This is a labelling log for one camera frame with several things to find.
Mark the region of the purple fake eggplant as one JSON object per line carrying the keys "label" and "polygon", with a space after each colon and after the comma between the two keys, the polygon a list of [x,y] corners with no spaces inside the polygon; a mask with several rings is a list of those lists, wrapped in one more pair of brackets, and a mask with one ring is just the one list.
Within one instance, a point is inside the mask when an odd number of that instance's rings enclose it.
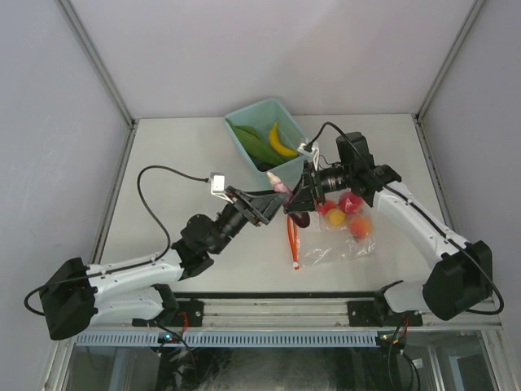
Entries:
{"label": "purple fake eggplant", "polygon": [[[277,175],[273,174],[271,171],[266,172],[267,178],[269,180],[270,185],[277,193],[285,194],[286,199],[283,201],[283,207],[286,207],[289,204],[289,201],[293,197],[292,190],[283,182],[283,180]],[[310,217],[307,212],[296,212],[296,213],[288,213],[287,216],[299,227],[299,228],[307,228],[310,225]]]}

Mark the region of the small dark fake food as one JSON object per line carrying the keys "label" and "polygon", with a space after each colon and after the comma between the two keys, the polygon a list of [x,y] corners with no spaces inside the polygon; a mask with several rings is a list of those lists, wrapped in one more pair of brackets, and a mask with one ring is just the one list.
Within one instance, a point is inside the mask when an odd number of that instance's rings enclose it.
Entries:
{"label": "small dark fake food", "polygon": [[260,163],[256,166],[261,172],[271,170],[274,166],[269,163]]}

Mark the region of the yellow fake lemon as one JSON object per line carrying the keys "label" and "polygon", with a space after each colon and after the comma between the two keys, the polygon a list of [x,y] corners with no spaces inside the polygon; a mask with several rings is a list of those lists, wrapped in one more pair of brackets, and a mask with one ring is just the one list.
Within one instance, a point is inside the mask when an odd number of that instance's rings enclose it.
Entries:
{"label": "yellow fake lemon", "polygon": [[341,209],[329,209],[325,215],[326,221],[330,226],[341,226],[345,223],[346,214]]}

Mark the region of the red fake apple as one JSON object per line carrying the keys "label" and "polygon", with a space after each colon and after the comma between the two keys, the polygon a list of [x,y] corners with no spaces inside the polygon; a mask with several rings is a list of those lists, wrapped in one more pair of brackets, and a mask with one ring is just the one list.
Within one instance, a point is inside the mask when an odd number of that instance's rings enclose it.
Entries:
{"label": "red fake apple", "polygon": [[364,206],[364,200],[350,191],[344,192],[338,201],[338,206],[346,215],[357,214]]}

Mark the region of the green fake leafy vegetable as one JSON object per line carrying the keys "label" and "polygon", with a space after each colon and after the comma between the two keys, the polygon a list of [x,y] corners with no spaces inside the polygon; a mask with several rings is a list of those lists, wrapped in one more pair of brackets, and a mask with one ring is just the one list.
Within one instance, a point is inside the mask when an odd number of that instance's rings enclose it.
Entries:
{"label": "green fake leafy vegetable", "polygon": [[235,125],[229,119],[225,121],[249,155],[274,166],[285,163],[285,160],[258,135],[253,127]]}

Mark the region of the clear zip top bag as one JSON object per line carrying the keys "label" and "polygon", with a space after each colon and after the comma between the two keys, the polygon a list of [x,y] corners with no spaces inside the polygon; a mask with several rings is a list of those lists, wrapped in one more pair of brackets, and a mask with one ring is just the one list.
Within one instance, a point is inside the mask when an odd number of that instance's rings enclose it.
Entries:
{"label": "clear zip top bag", "polygon": [[308,213],[310,225],[299,228],[287,216],[287,236],[292,256],[292,268],[317,266],[325,263],[353,261],[370,254],[375,249],[373,232],[365,239],[355,239],[348,229],[348,221],[360,214],[369,215],[364,201],[363,208],[354,215],[346,215],[341,226],[330,226],[325,216],[317,210]]}

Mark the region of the yellow fake banana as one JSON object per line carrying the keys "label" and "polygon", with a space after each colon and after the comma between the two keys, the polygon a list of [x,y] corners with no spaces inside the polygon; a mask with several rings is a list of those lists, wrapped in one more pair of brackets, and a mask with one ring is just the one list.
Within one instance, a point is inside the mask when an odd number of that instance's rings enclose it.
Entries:
{"label": "yellow fake banana", "polygon": [[271,130],[269,131],[268,140],[270,146],[281,156],[287,158],[295,158],[298,156],[298,152],[292,148],[284,145],[278,136],[278,123],[274,122]]}

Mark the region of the orange fake fruit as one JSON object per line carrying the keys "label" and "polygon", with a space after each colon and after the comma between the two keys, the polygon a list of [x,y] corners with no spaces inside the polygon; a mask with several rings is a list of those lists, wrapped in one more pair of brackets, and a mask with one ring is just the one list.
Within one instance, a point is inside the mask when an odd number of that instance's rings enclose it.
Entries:
{"label": "orange fake fruit", "polygon": [[362,240],[373,232],[373,223],[370,216],[360,214],[348,221],[348,229],[355,239]]}

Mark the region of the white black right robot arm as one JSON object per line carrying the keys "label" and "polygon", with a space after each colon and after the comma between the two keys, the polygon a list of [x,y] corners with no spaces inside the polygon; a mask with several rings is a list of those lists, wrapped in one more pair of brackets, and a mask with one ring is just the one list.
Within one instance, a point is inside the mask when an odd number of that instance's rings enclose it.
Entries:
{"label": "white black right robot arm", "polygon": [[326,194],[349,189],[388,218],[422,254],[431,272],[425,279],[396,281],[382,290],[374,316],[394,324],[403,313],[429,311],[447,321],[494,295],[493,255],[482,240],[470,242],[426,210],[388,165],[377,165],[366,137],[359,132],[336,138],[339,162],[327,169],[303,166],[284,211],[313,212]]}

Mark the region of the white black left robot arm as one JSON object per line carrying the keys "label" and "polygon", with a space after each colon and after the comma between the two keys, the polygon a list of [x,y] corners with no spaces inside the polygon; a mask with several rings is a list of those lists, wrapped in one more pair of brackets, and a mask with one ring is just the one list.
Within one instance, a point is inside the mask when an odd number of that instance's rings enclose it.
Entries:
{"label": "white black left robot arm", "polygon": [[116,264],[86,265],[67,260],[39,291],[50,338],[65,340],[96,323],[135,319],[168,326],[178,316],[171,283],[202,274],[248,224],[269,224],[286,196],[276,191],[227,187],[228,203],[216,219],[191,217],[181,238],[165,254]]}

